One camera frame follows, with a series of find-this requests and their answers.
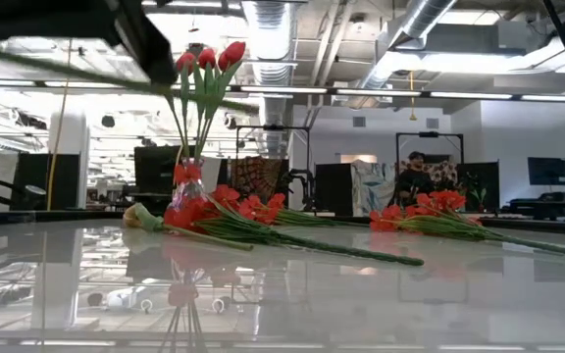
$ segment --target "flower bouquet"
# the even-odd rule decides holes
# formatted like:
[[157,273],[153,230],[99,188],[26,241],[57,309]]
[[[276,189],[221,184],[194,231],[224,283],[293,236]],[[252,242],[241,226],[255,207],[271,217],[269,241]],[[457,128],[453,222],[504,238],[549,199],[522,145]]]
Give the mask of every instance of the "flower bouquet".
[[142,205],[136,204],[124,214],[124,223],[127,227],[142,227],[150,231],[168,230],[176,235],[242,250],[250,250],[252,244],[261,244],[312,249],[412,266],[424,264],[422,260],[406,256],[349,248],[285,234],[271,227],[283,208],[282,195],[274,196],[267,204],[261,203],[254,195],[240,202],[238,197],[238,192],[220,185],[205,198],[188,199],[180,209],[168,208],[163,218],[152,216]]
[[404,210],[392,205],[381,213],[373,211],[370,214],[370,228],[374,231],[403,230],[466,241],[508,242],[565,255],[565,247],[517,238],[483,227],[478,220],[456,212],[465,203],[465,196],[456,191],[419,194],[417,204]]

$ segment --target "blurred object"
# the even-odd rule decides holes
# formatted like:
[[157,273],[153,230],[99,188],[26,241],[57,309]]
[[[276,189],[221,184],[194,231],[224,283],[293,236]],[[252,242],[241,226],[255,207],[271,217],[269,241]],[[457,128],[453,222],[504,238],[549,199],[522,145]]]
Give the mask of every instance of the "blurred object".
[[123,45],[152,82],[178,78],[170,43],[147,19],[140,0],[0,2],[0,41],[13,36],[102,38]]

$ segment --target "colorful cloth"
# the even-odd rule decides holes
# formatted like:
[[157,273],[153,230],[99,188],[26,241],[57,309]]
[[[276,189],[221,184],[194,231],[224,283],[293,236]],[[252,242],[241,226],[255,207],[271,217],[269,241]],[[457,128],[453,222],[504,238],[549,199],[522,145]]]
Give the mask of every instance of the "colorful cloth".
[[385,163],[354,161],[352,173],[352,213],[354,217],[368,217],[372,210],[382,210],[393,196],[395,167]]
[[286,186],[279,185],[281,176],[288,164],[283,167],[283,160],[247,157],[232,160],[232,186],[243,195],[255,194],[263,200],[269,200],[277,192],[286,194]]

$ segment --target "cap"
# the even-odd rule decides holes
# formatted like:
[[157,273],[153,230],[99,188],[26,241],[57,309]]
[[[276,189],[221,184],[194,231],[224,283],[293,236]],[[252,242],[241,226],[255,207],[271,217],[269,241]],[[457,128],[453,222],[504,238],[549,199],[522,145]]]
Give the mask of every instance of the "cap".
[[426,155],[422,152],[418,152],[418,151],[413,151],[409,154],[409,160],[414,160],[416,158],[420,158],[422,157],[422,159],[425,159]]

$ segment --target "white wall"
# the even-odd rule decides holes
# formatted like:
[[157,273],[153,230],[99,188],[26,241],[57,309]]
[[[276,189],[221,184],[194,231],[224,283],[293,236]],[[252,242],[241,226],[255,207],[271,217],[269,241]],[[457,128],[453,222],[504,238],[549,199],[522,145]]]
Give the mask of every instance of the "white wall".
[[464,158],[466,163],[483,162],[484,146],[481,102],[475,102],[450,117],[452,132],[463,133]]
[[[306,107],[295,106],[295,124],[301,125]],[[416,109],[417,121],[409,120],[410,109],[393,112],[391,109],[361,109],[324,107],[311,130],[312,164],[339,163],[338,154],[376,155],[379,163],[393,163],[396,159],[395,134],[397,132],[428,131],[426,118],[439,118],[439,132],[451,132],[450,116],[441,109]],[[366,117],[366,127],[352,127],[352,117]],[[453,139],[457,147],[459,142]],[[445,138],[400,138],[400,159],[409,153],[450,154],[459,160],[459,150]]]
[[501,205],[550,190],[529,185],[527,159],[565,158],[565,104],[483,101],[456,112],[451,122],[453,132],[464,133],[467,162],[499,161]]

